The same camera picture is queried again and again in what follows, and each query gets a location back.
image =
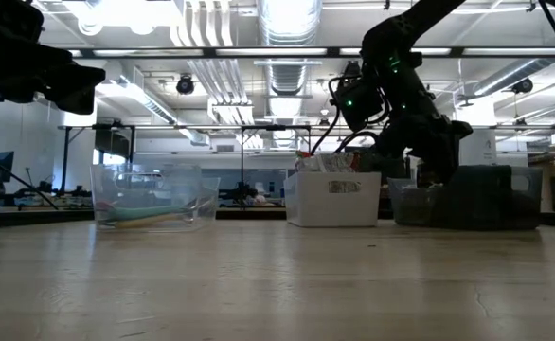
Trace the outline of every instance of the desk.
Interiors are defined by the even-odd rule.
[[[555,340],[555,227],[0,228],[0,340]]]

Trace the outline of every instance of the white cardboard box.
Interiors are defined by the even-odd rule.
[[[357,183],[359,191],[331,193],[332,181]],[[288,223],[302,227],[375,226],[381,174],[298,172],[284,181]]]

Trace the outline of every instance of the wooden table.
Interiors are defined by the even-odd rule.
[[[0,340],[555,340],[555,228],[0,229]]]

